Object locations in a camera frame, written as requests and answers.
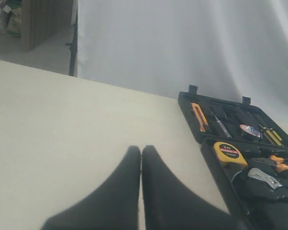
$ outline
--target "white backdrop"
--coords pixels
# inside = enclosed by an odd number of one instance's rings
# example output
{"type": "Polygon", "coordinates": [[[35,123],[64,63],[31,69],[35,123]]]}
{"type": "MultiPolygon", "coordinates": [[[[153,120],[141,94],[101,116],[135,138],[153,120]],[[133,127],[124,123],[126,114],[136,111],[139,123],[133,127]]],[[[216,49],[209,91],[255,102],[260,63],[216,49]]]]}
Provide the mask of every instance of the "white backdrop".
{"type": "Polygon", "coordinates": [[[288,0],[79,0],[78,77],[288,121],[288,0]]]}

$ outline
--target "open tool case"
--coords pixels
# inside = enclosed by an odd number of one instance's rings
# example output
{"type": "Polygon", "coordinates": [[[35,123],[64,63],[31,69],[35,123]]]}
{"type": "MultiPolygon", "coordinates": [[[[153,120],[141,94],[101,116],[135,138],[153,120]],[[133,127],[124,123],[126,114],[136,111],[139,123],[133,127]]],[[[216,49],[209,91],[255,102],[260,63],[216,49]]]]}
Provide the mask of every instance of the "open tool case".
{"type": "Polygon", "coordinates": [[[250,230],[288,230],[288,135],[248,97],[220,100],[190,85],[178,103],[231,215],[250,230]]]}

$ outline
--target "tool case latch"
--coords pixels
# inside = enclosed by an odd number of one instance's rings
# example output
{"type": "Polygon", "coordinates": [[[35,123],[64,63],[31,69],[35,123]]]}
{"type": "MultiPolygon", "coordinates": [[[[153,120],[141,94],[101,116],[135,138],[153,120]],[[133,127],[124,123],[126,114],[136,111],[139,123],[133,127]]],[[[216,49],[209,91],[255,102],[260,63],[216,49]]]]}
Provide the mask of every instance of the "tool case latch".
{"type": "Polygon", "coordinates": [[[198,86],[196,86],[196,85],[189,85],[189,91],[188,91],[188,93],[197,95],[197,89],[198,89],[198,86]]]}
{"type": "Polygon", "coordinates": [[[251,105],[251,98],[250,97],[242,97],[242,104],[251,105]]]}

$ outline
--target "tape measure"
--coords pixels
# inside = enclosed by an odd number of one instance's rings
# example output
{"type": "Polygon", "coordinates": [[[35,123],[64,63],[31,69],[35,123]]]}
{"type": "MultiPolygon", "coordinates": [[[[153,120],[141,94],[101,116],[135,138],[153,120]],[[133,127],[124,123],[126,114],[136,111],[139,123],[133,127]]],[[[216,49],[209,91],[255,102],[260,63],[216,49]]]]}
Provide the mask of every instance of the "tape measure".
{"type": "Polygon", "coordinates": [[[230,162],[239,164],[241,169],[244,169],[248,166],[240,151],[233,145],[219,141],[216,142],[213,147],[216,151],[216,155],[219,161],[223,166],[230,162]]]}

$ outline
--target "wooden panel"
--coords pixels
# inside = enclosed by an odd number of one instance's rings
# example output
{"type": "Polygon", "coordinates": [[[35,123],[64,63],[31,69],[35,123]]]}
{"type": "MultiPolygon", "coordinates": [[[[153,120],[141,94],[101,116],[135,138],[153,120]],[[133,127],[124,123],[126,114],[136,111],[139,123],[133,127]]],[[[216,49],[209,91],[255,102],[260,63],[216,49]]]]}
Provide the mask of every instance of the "wooden panel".
{"type": "Polygon", "coordinates": [[[70,25],[73,0],[23,0],[22,49],[29,51],[70,25]]]}

